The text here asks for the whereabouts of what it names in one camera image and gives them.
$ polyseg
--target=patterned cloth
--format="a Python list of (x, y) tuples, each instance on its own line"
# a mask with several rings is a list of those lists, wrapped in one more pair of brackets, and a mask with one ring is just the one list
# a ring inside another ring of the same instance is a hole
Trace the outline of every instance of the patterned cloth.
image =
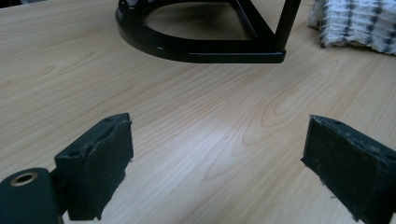
[(320, 45), (367, 46), (396, 55), (396, 0), (316, 0), (308, 23)]

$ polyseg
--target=table surface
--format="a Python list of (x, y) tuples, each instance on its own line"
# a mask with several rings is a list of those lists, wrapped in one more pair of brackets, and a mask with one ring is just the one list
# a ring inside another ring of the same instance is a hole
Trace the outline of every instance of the table surface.
[[(282, 1), (253, 4), (275, 29)], [(300, 162), (309, 115), (396, 148), (396, 61), (320, 49), (306, 23), (312, 4), (301, 3), (281, 64), (150, 56), (120, 37), (116, 0), (0, 9), (0, 178), (52, 170), (53, 157), (93, 124), (128, 112), (134, 160), (101, 223), (355, 223)], [(169, 7), (148, 24), (244, 38), (229, 6)]]

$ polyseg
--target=metal bracket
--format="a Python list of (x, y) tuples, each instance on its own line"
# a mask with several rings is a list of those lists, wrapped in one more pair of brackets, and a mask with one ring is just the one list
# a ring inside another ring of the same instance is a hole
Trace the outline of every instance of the metal bracket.
[[(194, 40), (165, 35), (145, 24), (154, 9), (185, 2), (228, 2), (250, 40)], [(121, 36), (157, 57), (187, 63), (282, 63), (301, 0), (286, 0), (276, 32), (249, 0), (120, 0), (116, 18)]]

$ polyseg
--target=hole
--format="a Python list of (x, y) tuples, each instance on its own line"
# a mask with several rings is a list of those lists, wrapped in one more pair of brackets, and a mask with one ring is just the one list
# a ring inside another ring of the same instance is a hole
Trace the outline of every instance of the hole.
[(72, 151), (69, 153), (69, 157), (76, 157), (79, 155), (79, 151)]
[(23, 185), (27, 185), (34, 181), (38, 177), (37, 173), (26, 173), (23, 175), (19, 175), (11, 180), (10, 185), (13, 187), (20, 187)]
[(178, 3), (154, 10), (145, 19), (166, 35), (201, 40), (248, 40), (230, 3)]

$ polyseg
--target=black plastic part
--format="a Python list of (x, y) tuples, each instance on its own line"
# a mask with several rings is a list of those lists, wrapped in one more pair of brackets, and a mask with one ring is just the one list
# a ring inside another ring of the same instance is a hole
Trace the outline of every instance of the black plastic part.
[(63, 215), (74, 204), (71, 187), (66, 180), (59, 177), (57, 168), (50, 173), (50, 178), (55, 190), (59, 214)]
[(134, 156), (128, 114), (103, 119), (55, 156), (57, 176), (67, 182), (71, 220), (101, 218)]
[(311, 116), (302, 161), (356, 220), (390, 222), (396, 204), (395, 151), (340, 121)]
[[(230, 3), (250, 40), (186, 39), (162, 34), (145, 24), (153, 10), (186, 2)], [(286, 0), (276, 35), (249, 0), (120, 0), (116, 18), (128, 43), (157, 57), (187, 63), (282, 63), (300, 2)]]
[(46, 169), (17, 172), (0, 184), (0, 223), (63, 223)]

